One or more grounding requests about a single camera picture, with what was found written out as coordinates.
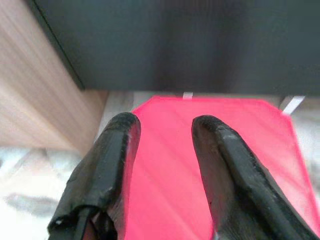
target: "floor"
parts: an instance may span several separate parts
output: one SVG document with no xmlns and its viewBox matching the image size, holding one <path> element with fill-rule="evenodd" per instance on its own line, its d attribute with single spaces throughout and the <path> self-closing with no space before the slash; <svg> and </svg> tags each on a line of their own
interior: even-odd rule
<svg viewBox="0 0 320 240">
<path fill-rule="evenodd" d="M 99 134 L 113 116 L 130 112 L 156 94 L 111 92 Z M 182 96 L 170 92 L 165 95 Z M 282 101 L 281 97 L 275 96 L 247 97 L 265 99 L 276 107 Z M 307 97 L 291 118 L 320 206 L 320 98 Z M 77 153 L 69 151 L 0 147 L 0 226 L 5 226 L 1 229 L 1 235 L 11 236 L 11 239 L 47 239 L 48 222 L 64 191 L 66 181 L 80 160 Z"/>
</svg>

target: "red plastic sheet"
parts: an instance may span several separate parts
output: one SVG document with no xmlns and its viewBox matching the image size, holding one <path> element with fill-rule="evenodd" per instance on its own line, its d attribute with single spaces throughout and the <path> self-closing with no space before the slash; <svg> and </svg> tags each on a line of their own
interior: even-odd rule
<svg viewBox="0 0 320 240">
<path fill-rule="evenodd" d="M 291 120 L 258 99 L 153 97 L 134 113 L 141 139 L 130 189 L 126 240 L 209 240 L 211 220 L 193 147 L 193 118 L 213 115 L 235 129 L 313 231 L 315 196 Z"/>
</svg>

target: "light wood panel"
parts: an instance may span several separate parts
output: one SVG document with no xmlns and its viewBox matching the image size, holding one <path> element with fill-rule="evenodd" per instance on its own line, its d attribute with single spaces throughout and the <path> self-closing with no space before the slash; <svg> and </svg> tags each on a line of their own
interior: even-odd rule
<svg viewBox="0 0 320 240">
<path fill-rule="evenodd" d="M 0 1 L 0 145 L 85 154 L 106 97 L 77 88 L 23 0 Z"/>
</svg>

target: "wooden surface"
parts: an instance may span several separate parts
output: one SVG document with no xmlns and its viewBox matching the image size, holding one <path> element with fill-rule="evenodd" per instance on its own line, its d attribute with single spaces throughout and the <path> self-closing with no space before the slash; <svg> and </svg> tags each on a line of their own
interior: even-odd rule
<svg viewBox="0 0 320 240">
<path fill-rule="evenodd" d="M 0 1 L 0 146 L 85 154 L 106 97 L 77 88 L 23 0 Z"/>
</svg>

